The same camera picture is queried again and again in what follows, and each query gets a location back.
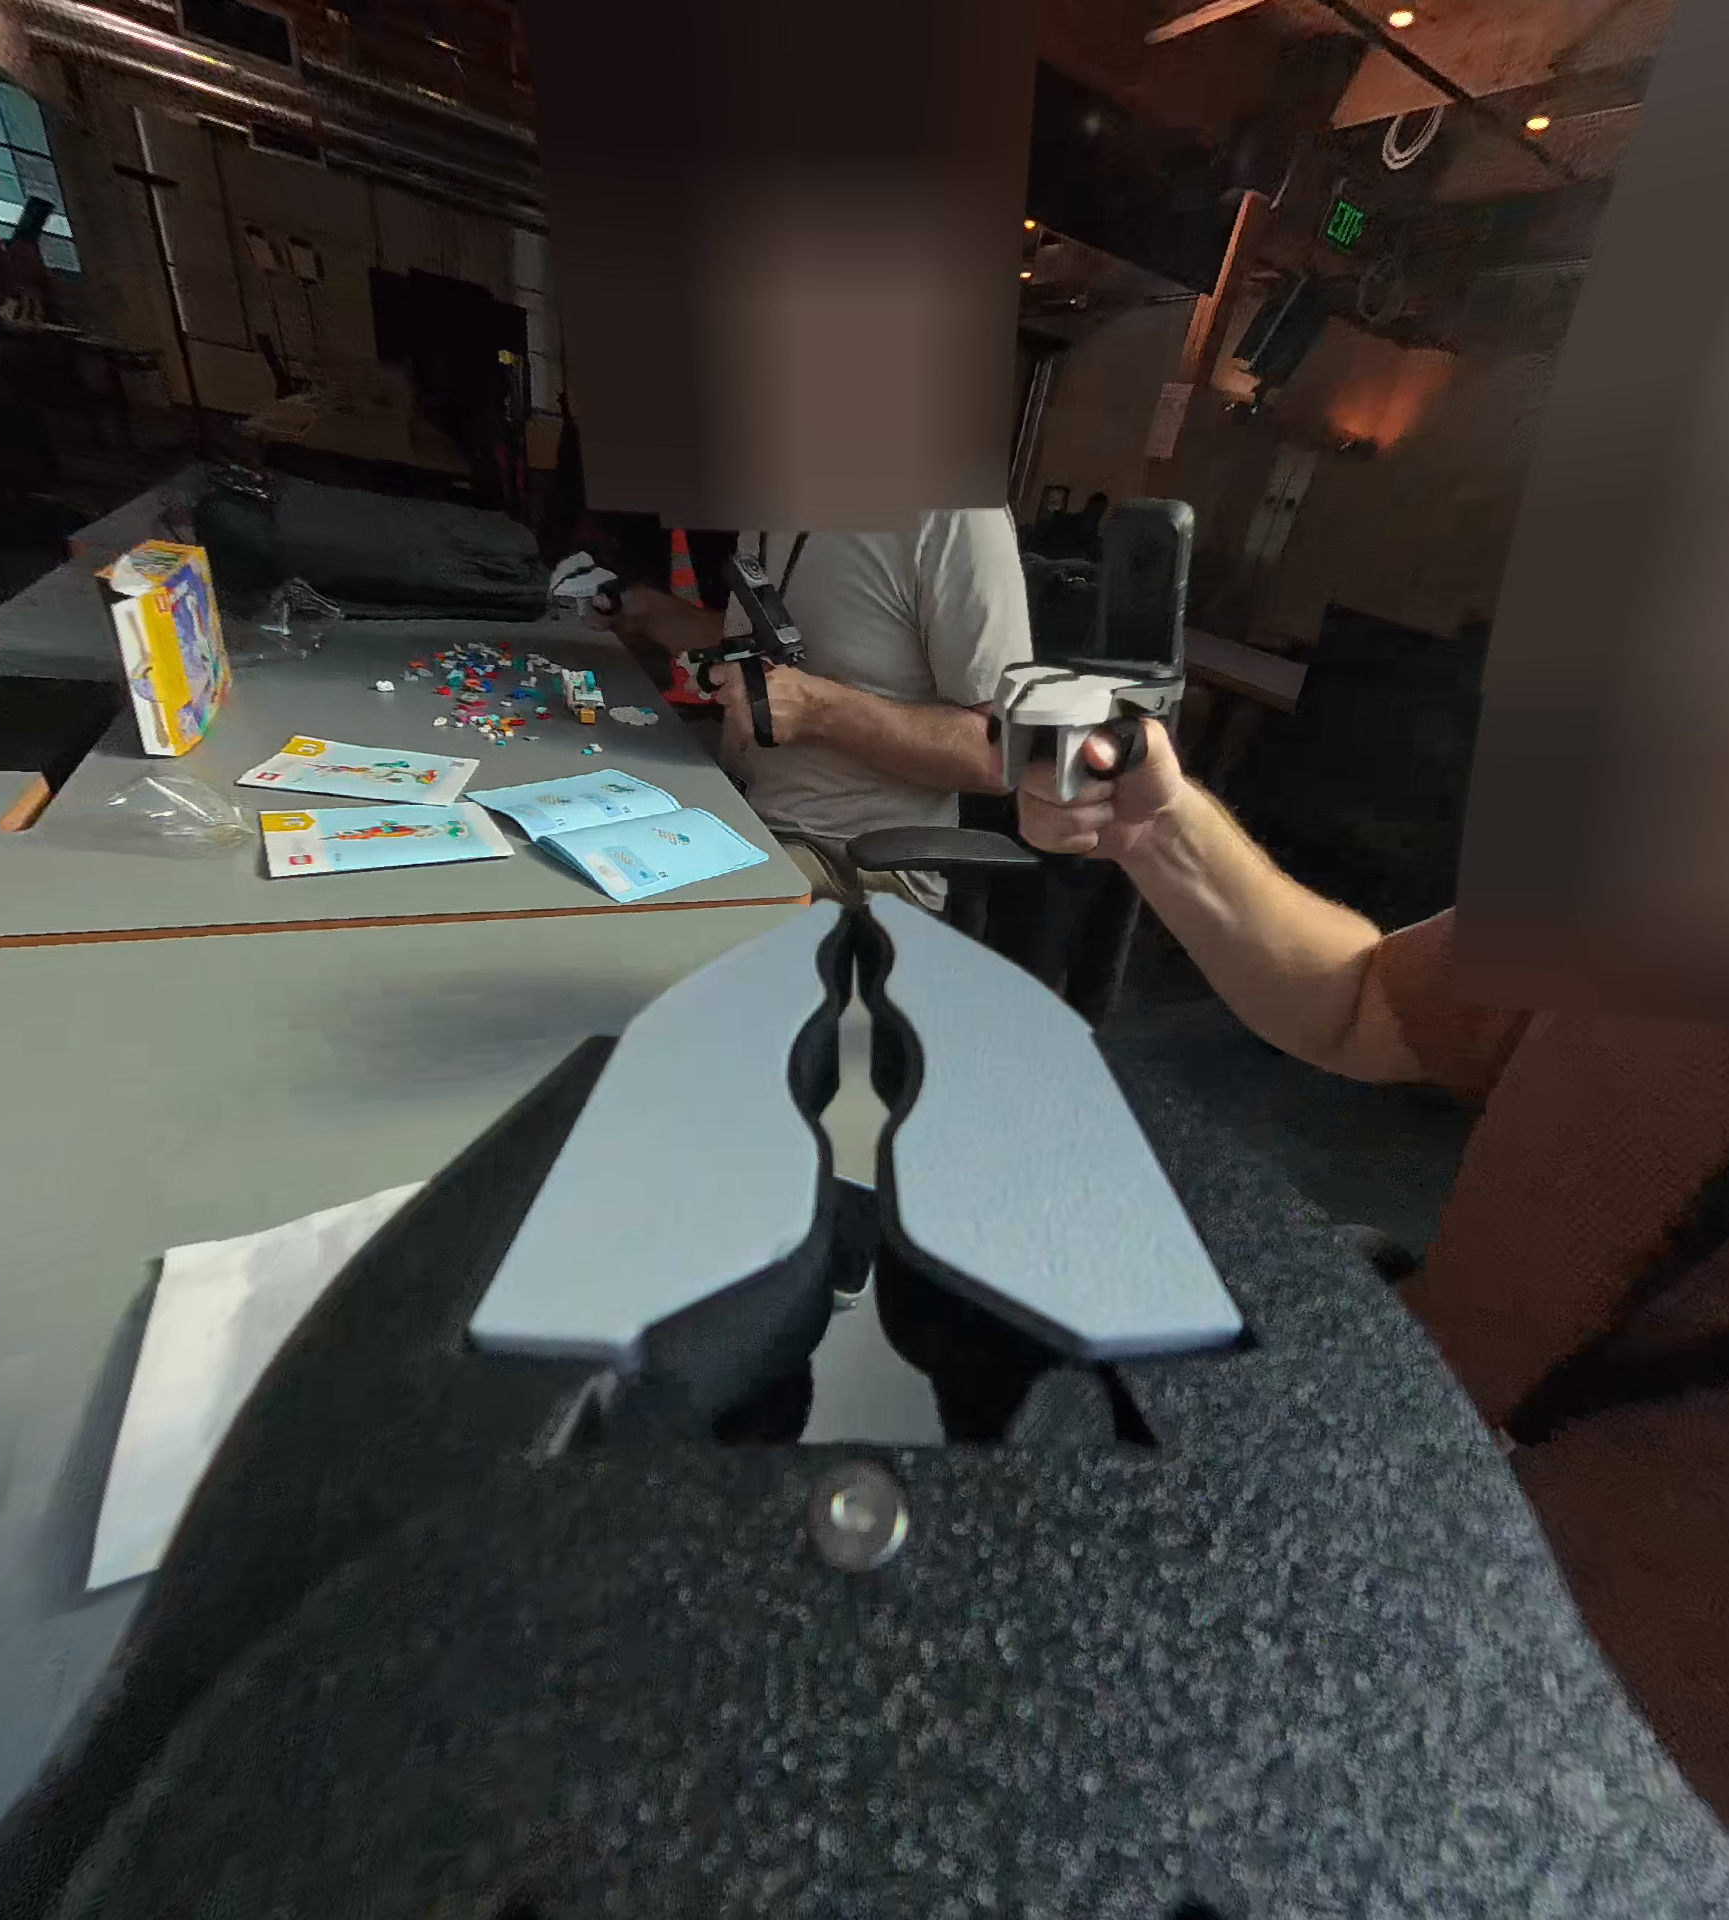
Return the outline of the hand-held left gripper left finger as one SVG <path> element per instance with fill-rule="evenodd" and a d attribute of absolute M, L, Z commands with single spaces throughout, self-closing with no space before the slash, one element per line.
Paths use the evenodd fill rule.
<path fill-rule="evenodd" d="M 628 1023 L 472 1314 L 481 1349 L 635 1373 L 653 1333 L 810 1249 L 847 935 L 819 903 Z"/>

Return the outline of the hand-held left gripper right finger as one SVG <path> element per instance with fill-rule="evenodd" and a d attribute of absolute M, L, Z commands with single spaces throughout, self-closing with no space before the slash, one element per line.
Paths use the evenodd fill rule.
<path fill-rule="evenodd" d="M 873 904 L 889 1252 L 1053 1354 L 1221 1353 L 1244 1320 L 1094 1033 L 1031 972 Z"/>

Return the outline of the large plain white paper bag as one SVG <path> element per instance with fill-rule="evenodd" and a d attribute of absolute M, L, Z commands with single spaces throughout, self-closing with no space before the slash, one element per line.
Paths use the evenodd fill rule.
<path fill-rule="evenodd" d="M 84 1591 L 159 1570 L 227 1432 L 333 1278 L 425 1186 L 162 1254 L 93 1536 Z"/>

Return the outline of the person's right forearm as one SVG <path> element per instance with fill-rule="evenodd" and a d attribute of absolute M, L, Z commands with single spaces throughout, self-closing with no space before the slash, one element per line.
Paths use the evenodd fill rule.
<path fill-rule="evenodd" d="M 1117 786 L 1117 863 L 1259 1041 L 1364 1085 L 1460 1083 L 1455 914 L 1382 930 L 1285 875 L 1195 780 L 1138 824 Z"/>

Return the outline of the colourful lego pile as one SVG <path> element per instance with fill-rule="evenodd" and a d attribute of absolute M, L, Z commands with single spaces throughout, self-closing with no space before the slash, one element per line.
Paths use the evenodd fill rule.
<path fill-rule="evenodd" d="M 506 640 L 455 638 L 428 644 L 373 681 L 378 705 L 396 705 L 425 733 L 465 733 L 504 744 L 549 723 L 592 733 L 609 697 L 589 669 L 575 669 Z"/>

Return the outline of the person's right hand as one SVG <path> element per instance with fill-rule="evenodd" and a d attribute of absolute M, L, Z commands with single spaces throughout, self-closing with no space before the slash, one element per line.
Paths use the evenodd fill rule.
<path fill-rule="evenodd" d="M 1064 792 L 1061 765 L 1033 762 L 1016 792 L 1021 838 L 1047 857 L 1108 863 L 1137 880 L 1152 852 L 1172 838 L 1188 783 L 1164 720 L 1120 716 L 1068 730 L 1077 786 Z"/>

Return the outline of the open blue instruction booklet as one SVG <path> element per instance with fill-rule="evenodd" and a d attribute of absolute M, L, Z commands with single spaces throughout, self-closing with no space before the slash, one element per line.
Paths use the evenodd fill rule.
<path fill-rule="evenodd" d="M 636 904 L 766 864 L 769 854 L 705 810 L 609 767 L 469 795 L 546 860 L 614 904 Z"/>

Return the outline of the black backpack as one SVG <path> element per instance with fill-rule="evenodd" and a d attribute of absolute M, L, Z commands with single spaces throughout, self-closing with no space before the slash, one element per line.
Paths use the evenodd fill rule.
<path fill-rule="evenodd" d="M 349 619 L 524 622 L 549 612 L 539 543 L 506 516 L 232 464 L 193 468 L 178 486 L 230 612 L 260 612 L 292 586 Z"/>

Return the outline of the small yellow white box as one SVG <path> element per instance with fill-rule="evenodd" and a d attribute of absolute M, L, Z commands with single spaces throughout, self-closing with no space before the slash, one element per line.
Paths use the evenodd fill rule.
<path fill-rule="evenodd" d="M 143 752 L 183 759 L 222 709 L 232 671 L 204 551 L 143 541 L 99 572 Z"/>

